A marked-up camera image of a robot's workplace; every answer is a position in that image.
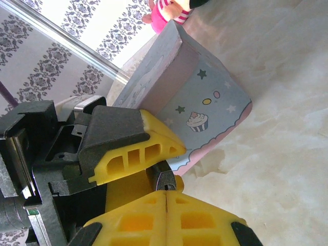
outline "paper box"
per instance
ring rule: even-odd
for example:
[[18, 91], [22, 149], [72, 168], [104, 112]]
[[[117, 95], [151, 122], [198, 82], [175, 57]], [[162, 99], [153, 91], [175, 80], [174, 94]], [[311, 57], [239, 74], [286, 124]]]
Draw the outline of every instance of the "paper box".
[[145, 109], [186, 144], [168, 160], [182, 175], [250, 113], [252, 102], [224, 65], [171, 21], [114, 103]]

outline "marble floor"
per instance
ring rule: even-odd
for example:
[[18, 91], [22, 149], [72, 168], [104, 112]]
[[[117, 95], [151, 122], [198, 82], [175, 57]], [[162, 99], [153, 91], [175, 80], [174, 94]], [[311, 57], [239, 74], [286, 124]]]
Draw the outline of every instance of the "marble floor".
[[184, 27], [254, 102], [184, 175], [185, 193], [243, 217], [266, 246], [327, 245], [328, 1], [211, 0]]

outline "toy figure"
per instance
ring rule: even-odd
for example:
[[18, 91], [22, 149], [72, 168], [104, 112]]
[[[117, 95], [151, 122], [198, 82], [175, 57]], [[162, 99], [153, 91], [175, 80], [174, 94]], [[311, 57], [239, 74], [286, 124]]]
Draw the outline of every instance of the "toy figure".
[[189, 17], [192, 9], [200, 7], [209, 0], [149, 0], [151, 14], [142, 17], [142, 21], [151, 24], [154, 31], [159, 34], [170, 20], [183, 24]]

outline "yellow gripper jaw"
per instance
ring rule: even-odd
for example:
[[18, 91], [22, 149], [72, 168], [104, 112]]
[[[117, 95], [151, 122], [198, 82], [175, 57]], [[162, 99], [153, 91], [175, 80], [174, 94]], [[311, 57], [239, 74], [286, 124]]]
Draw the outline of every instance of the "yellow gripper jaw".
[[262, 246], [245, 220], [179, 191], [156, 191], [87, 222], [92, 246]]
[[89, 182], [103, 185], [185, 152], [183, 142], [149, 112], [97, 106], [79, 160], [94, 173]]

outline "star print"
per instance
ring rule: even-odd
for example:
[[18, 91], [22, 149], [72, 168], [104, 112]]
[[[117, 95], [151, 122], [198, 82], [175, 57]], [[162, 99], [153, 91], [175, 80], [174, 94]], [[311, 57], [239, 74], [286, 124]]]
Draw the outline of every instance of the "star print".
[[200, 79], [203, 79], [204, 77], [207, 77], [206, 75], [206, 71], [199, 69], [199, 73], [197, 73], [197, 75], [200, 77]]
[[167, 126], [170, 126], [170, 125], [173, 124], [173, 119], [169, 119], [169, 118], [167, 118], [167, 119], [164, 121], [164, 123], [165, 123]]
[[231, 87], [230, 83], [229, 82], [225, 82], [224, 85], [229, 89]]
[[178, 106], [178, 108], [177, 108], [175, 111], [178, 111], [179, 114], [181, 114], [182, 112], [185, 111], [184, 109], [185, 109], [185, 107], [180, 107], [180, 106]]
[[192, 112], [191, 113], [191, 117], [196, 118], [197, 117], [197, 113], [196, 112]]
[[234, 111], [236, 111], [236, 106], [229, 106], [228, 108], [227, 108], [227, 110], [229, 111], [229, 113], [232, 113], [232, 112], [234, 112]]

